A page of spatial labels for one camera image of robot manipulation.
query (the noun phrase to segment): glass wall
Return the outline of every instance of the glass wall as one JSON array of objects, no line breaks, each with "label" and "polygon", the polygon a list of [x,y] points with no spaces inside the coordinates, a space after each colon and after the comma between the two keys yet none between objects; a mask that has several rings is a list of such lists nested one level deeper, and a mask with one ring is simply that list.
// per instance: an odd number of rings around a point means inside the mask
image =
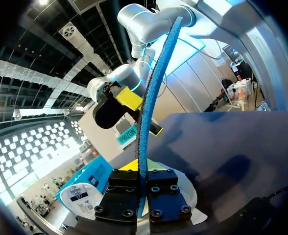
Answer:
[{"label": "glass wall", "polygon": [[[72,121],[71,125],[84,141],[86,137],[77,121]],[[0,140],[0,175],[14,196],[20,195],[79,152],[79,144],[69,134],[65,123],[58,122]],[[0,198],[5,204],[13,200],[1,176]]]}]

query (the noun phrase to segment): ceiling light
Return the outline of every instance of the ceiling light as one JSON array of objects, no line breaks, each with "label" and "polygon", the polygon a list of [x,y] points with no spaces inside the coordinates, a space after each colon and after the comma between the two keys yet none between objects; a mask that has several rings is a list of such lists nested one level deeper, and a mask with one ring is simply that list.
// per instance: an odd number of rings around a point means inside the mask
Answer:
[{"label": "ceiling light", "polygon": [[40,5],[47,5],[48,0],[39,0]]},{"label": "ceiling light", "polygon": [[84,111],[84,107],[81,107],[81,106],[77,106],[75,108],[77,111],[80,111],[80,112],[83,112]]}]

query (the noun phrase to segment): blue foam strip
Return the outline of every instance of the blue foam strip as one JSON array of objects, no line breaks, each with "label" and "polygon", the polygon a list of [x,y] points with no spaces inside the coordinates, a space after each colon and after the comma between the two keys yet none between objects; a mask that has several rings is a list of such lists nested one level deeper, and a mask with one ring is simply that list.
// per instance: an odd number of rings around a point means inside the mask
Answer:
[{"label": "blue foam strip", "polygon": [[173,53],[173,50],[179,37],[182,25],[182,19],[183,19],[182,17],[178,17],[172,25],[172,28],[165,41],[163,50],[158,58],[158,61],[155,65],[155,69],[148,83],[141,109],[141,115],[139,121],[140,126],[138,128],[138,142],[137,142],[138,145],[137,154],[139,158],[139,174],[140,174],[140,189],[141,189],[141,198],[138,210],[139,216],[142,215],[146,196],[146,174],[147,174],[146,152],[147,152],[149,128],[151,124],[151,119],[158,91],[163,81],[164,74],[166,72],[168,63],[170,61],[171,55]]}]

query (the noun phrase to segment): black table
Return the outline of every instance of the black table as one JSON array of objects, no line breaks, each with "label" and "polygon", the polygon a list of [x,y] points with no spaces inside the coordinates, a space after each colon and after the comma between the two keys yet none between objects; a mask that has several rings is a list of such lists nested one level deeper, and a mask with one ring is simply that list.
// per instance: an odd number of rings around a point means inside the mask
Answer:
[{"label": "black table", "polygon": [[[199,182],[213,212],[209,221],[288,186],[288,112],[172,114],[160,125],[163,133],[149,137],[148,158]],[[133,159],[135,145],[110,164],[119,168]],[[285,196],[271,202],[279,207]]]}]

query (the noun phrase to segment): teal sign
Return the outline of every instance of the teal sign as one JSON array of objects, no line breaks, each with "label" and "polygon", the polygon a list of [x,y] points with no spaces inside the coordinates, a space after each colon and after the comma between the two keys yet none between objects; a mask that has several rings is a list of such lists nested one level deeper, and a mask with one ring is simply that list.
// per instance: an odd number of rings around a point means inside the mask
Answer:
[{"label": "teal sign", "polygon": [[138,131],[138,128],[136,125],[131,126],[129,129],[127,129],[125,132],[123,132],[118,138],[118,142],[121,145],[124,145],[127,143],[130,139],[136,136],[136,133]]}]

